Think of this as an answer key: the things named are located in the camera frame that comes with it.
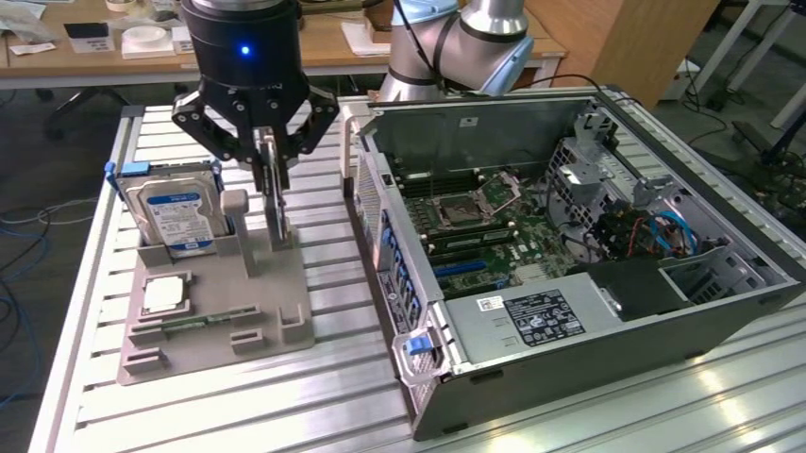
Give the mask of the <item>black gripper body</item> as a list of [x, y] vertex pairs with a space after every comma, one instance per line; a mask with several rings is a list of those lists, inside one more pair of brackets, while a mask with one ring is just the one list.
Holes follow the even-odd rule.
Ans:
[[308, 96], [296, 1], [184, 1], [200, 97], [233, 125], [287, 124]]

